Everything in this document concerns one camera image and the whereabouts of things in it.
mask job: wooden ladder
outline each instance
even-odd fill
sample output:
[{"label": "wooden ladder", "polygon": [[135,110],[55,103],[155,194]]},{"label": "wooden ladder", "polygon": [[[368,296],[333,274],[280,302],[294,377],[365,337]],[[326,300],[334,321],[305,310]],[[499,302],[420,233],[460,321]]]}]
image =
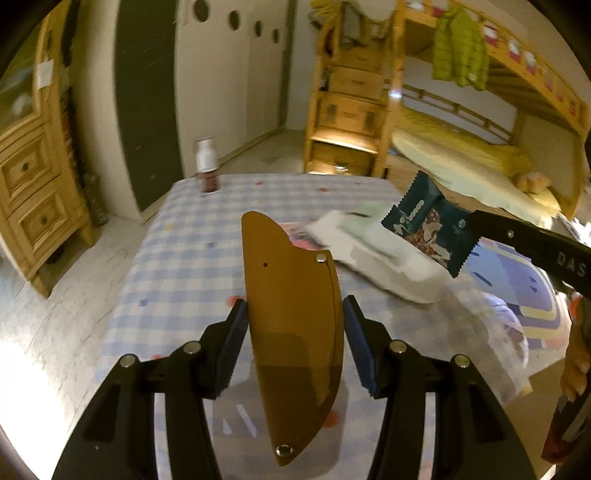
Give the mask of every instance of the wooden ladder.
[{"label": "wooden ladder", "polygon": [[367,46],[342,44],[344,3],[324,23],[308,111],[306,173],[382,177],[402,101],[404,0],[397,4],[385,37]]}]

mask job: wooden cabinet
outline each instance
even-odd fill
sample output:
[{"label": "wooden cabinet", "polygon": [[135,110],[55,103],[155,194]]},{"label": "wooden cabinet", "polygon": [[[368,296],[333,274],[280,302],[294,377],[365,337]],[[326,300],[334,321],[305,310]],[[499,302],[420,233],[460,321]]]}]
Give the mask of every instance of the wooden cabinet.
[{"label": "wooden cabinet", "polygon": [[6,147],[0,152],[0,203],[4,214],[10,215],[59,172],[46,125]]},{"label": "wooden cabinet", "polygon": [[[49,289],[38,271],[49,256],[76,231],[93,244],[62,124],[61,36],[69,6],[64,0],[43,20],[0,79],[1,243],[44,296]],[[50,71],[45,83],[43,69]]]}]

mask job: cabinet drawer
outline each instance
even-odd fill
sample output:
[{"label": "cabinet drawer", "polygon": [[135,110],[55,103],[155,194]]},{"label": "cabinet drawer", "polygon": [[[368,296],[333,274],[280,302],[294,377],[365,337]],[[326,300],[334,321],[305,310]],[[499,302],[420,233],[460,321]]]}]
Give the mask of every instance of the cabinet drawer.
[{"label": "cabinet drawer", "polygon": [[23,203],[8,218],[27,260],[34,265],[50,248],[57,247],[73,226],[58,177]]},{"label": "cabinet drawer", "polygon": [[380,100],[384,90],[384,75],[363,70],[336,67],[330,76],[330,91],[370,100]]},{"label": "cabinet drawer", "polygon": [[371,173],[374,156],[351,148],[315,142],[309,170],[335,175],[367,176]]},{"label": "cabinet drawer", "polygon": [[385,49],[383,47],[342,48],[339,64],[353,69],[381,73],[384,68]]},{"label": "cabinet drawer", "polygon": [[374,137],[382,124],[381,110],[375,103],[328,93],[320,104],[319,125]]},{"label": "cabinet drawer", "polygon": [[0,151],[0,202],[6,214],[58,174],[45,125]]}]

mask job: hand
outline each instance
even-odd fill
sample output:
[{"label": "hand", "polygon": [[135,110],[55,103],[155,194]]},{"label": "hand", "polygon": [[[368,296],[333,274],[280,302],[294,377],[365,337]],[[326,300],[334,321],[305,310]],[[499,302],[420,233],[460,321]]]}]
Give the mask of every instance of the hand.
[{"label": "hand", "polygon": [[566,350],[566,363],[560,378],[562,392],[570,401],[582,395],[587,388],[587,372],[591,366],[591,351],[585,344],[581,323],[584,318],[583,302],[577,306],[577,315],[570,329],[569,347]]}]

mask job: green jacket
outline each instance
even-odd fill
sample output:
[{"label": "green jacket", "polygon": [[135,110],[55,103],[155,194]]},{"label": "green jacket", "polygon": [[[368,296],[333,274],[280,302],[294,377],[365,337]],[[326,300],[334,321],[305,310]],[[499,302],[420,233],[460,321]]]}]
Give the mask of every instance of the green jacket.
[{"label": "green jacket", "polygon": [[435,30],[433,79],[486,90],[489,62],[479,24],[461,7],[443,14]]}]

